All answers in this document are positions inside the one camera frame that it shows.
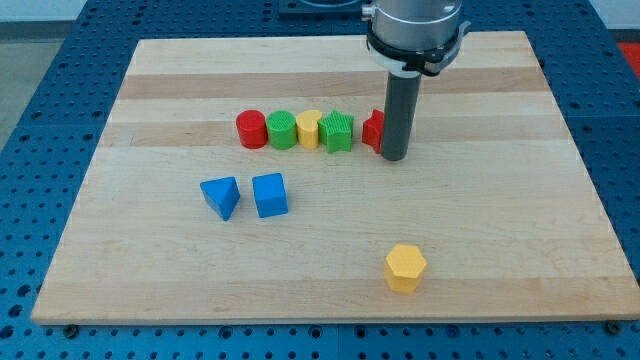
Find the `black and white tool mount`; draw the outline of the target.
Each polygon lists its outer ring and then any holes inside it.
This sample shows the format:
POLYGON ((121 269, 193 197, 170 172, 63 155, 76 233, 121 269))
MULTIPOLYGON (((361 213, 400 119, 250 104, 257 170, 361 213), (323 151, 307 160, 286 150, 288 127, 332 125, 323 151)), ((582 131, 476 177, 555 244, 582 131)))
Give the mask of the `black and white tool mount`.
POLYGON ((374 33, 372 26, 369 26, 366 46, 374 61, 396 77, 435 77, 457 57, 470 25, 470 21, 462 22, 447 42, 427 50, 403 50, 393 47, 384 43, 374 33))

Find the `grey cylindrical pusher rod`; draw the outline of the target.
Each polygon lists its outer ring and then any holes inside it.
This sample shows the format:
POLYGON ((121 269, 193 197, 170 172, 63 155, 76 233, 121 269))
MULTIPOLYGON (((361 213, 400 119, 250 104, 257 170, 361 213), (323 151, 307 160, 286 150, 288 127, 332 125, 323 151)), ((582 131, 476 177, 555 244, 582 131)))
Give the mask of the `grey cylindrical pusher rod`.
POLYGON ((400 161, 406 156, 420 83, 420 77, 402 78, 388 74, 380 145, 381 155, 386 160, 400 161))

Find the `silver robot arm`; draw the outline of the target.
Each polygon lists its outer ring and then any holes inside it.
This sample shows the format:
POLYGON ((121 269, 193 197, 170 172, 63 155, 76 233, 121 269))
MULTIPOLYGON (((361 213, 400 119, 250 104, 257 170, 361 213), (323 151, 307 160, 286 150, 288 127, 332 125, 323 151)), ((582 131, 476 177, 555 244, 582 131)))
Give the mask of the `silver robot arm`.
POLYGON ((362 6, 366 45, 388 72, 381 155, 405 158, 421 79, 436 77, 457 57, 470 23, 460 0, 374 0, 362 6))

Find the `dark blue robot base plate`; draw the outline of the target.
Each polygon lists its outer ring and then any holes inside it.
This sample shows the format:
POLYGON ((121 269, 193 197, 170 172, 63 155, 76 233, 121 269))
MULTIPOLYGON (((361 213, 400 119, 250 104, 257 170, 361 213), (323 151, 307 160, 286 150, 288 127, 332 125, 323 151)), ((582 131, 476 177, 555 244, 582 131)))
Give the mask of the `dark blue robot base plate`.
POLYGON ((363 5, 371 0, 278 0, 281 19, 338 19, 360 18, 363 5))

